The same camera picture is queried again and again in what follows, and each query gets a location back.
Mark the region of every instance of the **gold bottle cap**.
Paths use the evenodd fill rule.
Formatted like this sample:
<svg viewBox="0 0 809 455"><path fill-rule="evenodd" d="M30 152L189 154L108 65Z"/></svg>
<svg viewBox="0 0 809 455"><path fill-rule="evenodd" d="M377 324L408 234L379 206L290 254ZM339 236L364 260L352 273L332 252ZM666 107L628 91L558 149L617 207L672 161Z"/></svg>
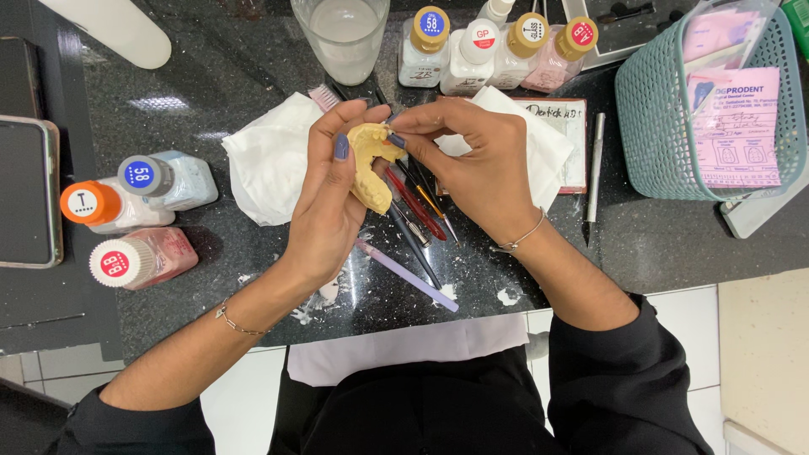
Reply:
<svg viewBox="0 0 809 455"><path fill-rule="evenodd" d="M595 22L584 17L574 17L562 30L557 33L554 40L559 57L568 62L575 62L584 57L599 41L599 29Z"/></svg>
<svg viewBox="0 0 809 455"><path fill-rule="evenodd" d="M413 18L410 42L423 53L437 53L450 36L450 18L436 6L421 8Z"/></svg>
<svg viewBox="0 0 809 455"><path fill-rule="evenodd" d="M529 58L548 40L548 21L537 13L525 13L508 29L506 44L517 57Z"/></svg>

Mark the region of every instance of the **dental stone model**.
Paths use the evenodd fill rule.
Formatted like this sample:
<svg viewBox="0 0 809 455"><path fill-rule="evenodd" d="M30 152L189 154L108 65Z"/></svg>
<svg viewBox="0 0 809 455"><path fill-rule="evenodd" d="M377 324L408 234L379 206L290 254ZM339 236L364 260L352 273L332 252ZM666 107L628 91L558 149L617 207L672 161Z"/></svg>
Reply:
<svg viewBox="0 0 809 455"><path fill-rule="evenodd" d="M366 207L384 215L391 206L393 195L385 182L371 170L374 158L381 156L393 162L405 156L405 151L388 141L390 127L379 123L363 123L348 133L349 144L354 149L357 172L351 193Z"/></svg>

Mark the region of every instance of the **white bottle cap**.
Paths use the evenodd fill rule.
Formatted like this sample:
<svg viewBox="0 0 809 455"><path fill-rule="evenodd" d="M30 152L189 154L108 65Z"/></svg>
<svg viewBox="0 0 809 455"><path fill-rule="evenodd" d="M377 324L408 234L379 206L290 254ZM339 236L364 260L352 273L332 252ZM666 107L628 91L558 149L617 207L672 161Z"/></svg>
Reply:
<svg viewBox="0 0 809 455"><path fill-rule="evenodd" d="M467 62L483 65L494 57L500 45L500 31L488 19L475 19L460 38L460 53Z"/></svg>
<svg viewBox="0 0 809 455"><path fill-rule="evenodd" d="M508 16L514 0L489 0L489 10L498 16Z"/></svg>
<svg viewBox="0 0 809 455"><path fill-rule="evenodd" d="M107 240L90 254L90 272L104 286L137 286L155 270L155 254L143 240Z"/></svg>

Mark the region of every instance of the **bracelet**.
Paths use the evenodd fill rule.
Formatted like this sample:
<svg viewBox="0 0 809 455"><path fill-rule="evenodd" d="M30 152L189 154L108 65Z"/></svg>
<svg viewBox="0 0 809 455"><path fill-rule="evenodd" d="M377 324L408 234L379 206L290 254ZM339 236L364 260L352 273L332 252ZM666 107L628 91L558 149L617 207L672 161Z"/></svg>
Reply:
<svg viewBox="0 0 809 455"><path fill-rule="evenodd" d="M225 300L222 302L222 307L221 307L221 308L220 308L220 309L219 309L219 310L216 312L216 319L219 319L219 317L220 317L220 316L225 316L225 310L227 309L227 306L225 306L225 302L227 302L227 299L225 299ZM236 325L236 323L235 323L235 322L233 322L233 321L231 321L230 319L228 319L228 318L227 318L227 316L225 316L225 322L226 322L226 323L227 323L227 324L228 324L228 325L229 325L229 326L230 326L230 327L231 327L233 330L238 330L239 332L244 332L244 333L246 333L246 334L248 334L248 335L263 335L263 334L266 334L267 332L269 332L269 330L265 330L265 331L263 331L263 332L256 332L255 330L246 330L246 329L242 329L241 327L239 327L238 325Z"/></svg>
<svg viewBox="0 0 809 455"><path fill-rule="evenodd" d="M517 240L515 240L513 242L509 242L509 243L504 244L504 245L498 245L498 247L500 247L500 248L494 248L493 246L490 246L489 249L492 250L492 251L496 251L498 253L513 253L514 251L516 251L517 247L519 246L518 243L525 240L526 237L533 234L535 230L540 228L540 225L542 224L542 222L545 221L546 218L548 218L548 216L545 214L545 210L543 210L542 207L540 207L540 213L542 214L542 218L540 218L540 222L537 223L536 226L534 226L534 228L531 231L528 231L528 234L518 238Z"/></svg>

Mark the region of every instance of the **gray bottle cap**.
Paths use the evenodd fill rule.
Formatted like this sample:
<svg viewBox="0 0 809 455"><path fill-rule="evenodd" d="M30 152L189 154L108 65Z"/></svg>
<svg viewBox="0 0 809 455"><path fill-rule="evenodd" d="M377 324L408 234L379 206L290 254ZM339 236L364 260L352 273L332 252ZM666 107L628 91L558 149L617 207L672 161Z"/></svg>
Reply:
<svg viewBox="0 0 809 455"><path fill-rule="evenodd" d="M133 155L118 167L118 182L127 193L157 198L174 185L174 169L161 159Z"/></svg>

